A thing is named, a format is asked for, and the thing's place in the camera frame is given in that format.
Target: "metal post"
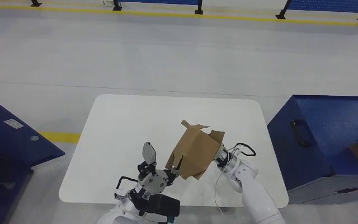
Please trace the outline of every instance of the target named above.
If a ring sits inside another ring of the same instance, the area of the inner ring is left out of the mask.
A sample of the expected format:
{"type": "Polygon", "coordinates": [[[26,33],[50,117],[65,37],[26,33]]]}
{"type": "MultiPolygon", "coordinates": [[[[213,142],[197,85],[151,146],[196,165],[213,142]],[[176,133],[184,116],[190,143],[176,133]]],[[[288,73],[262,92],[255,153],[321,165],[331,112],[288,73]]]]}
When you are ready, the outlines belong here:
{"type": "Polygon", "coordinates": [[[197,5],[197,10],[195,10],[195,14],[200,14],[200,15],[203,14],[201,7],[202,7],[202,0],[199,0],[199,4],[197,5]]]}
{"type": "Polygon", "coordinates": [[[120,4],[118,3],[118,0],[113,0],[113,3],[114,3],[113,11],[121,11],[122,10],[122,6],[120,6],[120,4]]]}
{"type": "Polygon", "coordinates": [[[38,6],[41,6],[42,3],[41,2],[38,2],[37,0],[31,0],[32,1],[32,7],[38,7],[38,6]]]}
{"type": "Polygon", "coordinates": [[[276,18],[278,18],[279,20],[286,20],[285,13],[286,13],[287,9],[289,8],[290,4],[291,4],[291,0],[287,0],[284,9],[281,10],[279,15],[276,15],[276,18]]]}

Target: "cardboard box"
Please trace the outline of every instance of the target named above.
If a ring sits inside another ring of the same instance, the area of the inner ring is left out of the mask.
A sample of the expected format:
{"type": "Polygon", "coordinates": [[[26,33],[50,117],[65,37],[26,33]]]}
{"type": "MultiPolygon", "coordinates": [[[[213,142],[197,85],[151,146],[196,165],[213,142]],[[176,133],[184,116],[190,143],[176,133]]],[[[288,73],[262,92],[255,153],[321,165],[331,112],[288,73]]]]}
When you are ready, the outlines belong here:
{"type": "Polygon", "coordinates": [[[358,143],[349,147],[353,154],[358,158],[358,143]]]}
{"type": "Polygon", "coordinates": [[[199,180],[219,150],[225,132],[212,130],[207,134],[202,129],[209,126],[190,125],[186,120],[181,124],[186,131],[170,155],[166,168],[179,166],[179,175],[183,179],[193,176],[199,180]]]}

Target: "blue bin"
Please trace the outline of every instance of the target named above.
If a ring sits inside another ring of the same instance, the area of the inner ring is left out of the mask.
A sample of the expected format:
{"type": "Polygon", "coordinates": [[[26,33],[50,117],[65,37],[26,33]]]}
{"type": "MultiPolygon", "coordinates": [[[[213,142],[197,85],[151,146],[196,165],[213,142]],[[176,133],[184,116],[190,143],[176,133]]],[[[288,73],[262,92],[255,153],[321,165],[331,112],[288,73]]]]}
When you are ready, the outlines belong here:
{"type": "Polygon", "coordinates": [[[293,95],[267,128],[290,203],[358,200],[358,97],[293,95]]]}

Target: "yellow floor line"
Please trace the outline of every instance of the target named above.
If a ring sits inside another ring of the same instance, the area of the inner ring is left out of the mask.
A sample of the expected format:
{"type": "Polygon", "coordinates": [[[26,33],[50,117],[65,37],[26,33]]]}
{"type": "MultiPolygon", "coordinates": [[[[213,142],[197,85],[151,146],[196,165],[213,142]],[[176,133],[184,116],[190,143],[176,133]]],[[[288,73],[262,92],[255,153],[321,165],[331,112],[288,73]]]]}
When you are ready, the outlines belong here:
{"type": "Polygon", "coordinates": [[[61,132],[40,132],[42,136],[50,142],[72,143],[77,144],[81,134],[78,133],[61,133],[61,132]]]}
{"type": "MultiPolygon", "coordinates": [[[[30,0],[0,0],[0,2],[7,2],[7,3],[28,3],[31,4],[30,0]]],[[[99,3],[75,3],[75,2],[48,2],[48,1],[41,1],[43,4],[58,4],[63,6],[91,6],[91,7],[103,7],[102,4],[99,3]]]]}
{"type": "MultiPolygon", "coordinates": [[[[174,11],[192,11],[193,8],[190,7],[168,7],[168,6],[152,6],[151,9],[154,10],[174,10],[174,11]]],[[[277,10],[277,13],[273,12],[260,12],[260,11],[245,11],[245,10],[219,10],[212,8],[203,8],[204,12],[224,12],[224,13],[241,13],[241,14],[254,14],[254,15],[271,15],[275,16],[280,13],[280,10],[277,10]]],[[[336,16],[336,15],[320,15],[320,14],[297,14],[297,13],[286,13],[286,17],[324,17],[324,18],[341,18],[341,19],[356,19],[358,16],[336,16]]]]}
{"type": "Polygon", "coordinates": [[[196,15],[196,14],[179,14],[179,13],[164,13],[164,12],[112,11],[112,10],[93,10],[93,9],[85,9],[85,8],[50,8],[50,7],[42,7],[42,6],[41,7],[0,6],[0,9],[36,10],[36,11],[53,11],[53,12],[106,13],[106,14],[139,15],[139,16],[167,16],[167,17],[186,17],[186,18],[214,18],[214,19],[221,19],[221,20],[282,22],[282,23],[292,23],[292,24],[358,26],[358,22],[289,20],[289,19],[278,20],[276,18],[254,18],[254,17],[242,17],[242,16],[223,16],[223,15],[196,15]]]}

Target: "white cable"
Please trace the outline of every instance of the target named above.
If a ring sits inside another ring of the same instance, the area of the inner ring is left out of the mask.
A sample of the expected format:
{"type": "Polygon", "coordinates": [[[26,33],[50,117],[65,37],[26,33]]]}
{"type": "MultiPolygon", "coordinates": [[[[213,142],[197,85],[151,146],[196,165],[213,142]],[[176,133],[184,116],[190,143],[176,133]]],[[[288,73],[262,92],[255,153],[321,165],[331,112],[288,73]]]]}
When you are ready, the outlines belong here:
{"type": "Polygon", "coordinates": [[[238,148],[236,148],[236,146],[234,146],[234,147],[232,147],[232,148],[230,148],[230,149],[228,150],[228,161],[226,162],[226,165],[224,166],[224,168],[223,168],[223,170],[222,170],[222,173],[220,174],[220,176],[219,176],[218,179],[216,180],[216,182],[215,182],[215,188],[214,188],[214,202],[215,202],[217,208],[220,210],[220,212],[222,213],[223,216],[225,216],[225,215],[224,215],[222,209],[218,206],[218,203],[216,202],[216,187],[218,186],[218,181],[219,181],[220,177],[222,176],[222,174],[224,173],[225,168],[229,165],[229,158],[230,158],[230,157],[229,157],[229,151],[232,150],[232,149],[234,149],[234,150],[233,150],[231,153],[234,154],[235,151],[236,151],[238,148]]]}

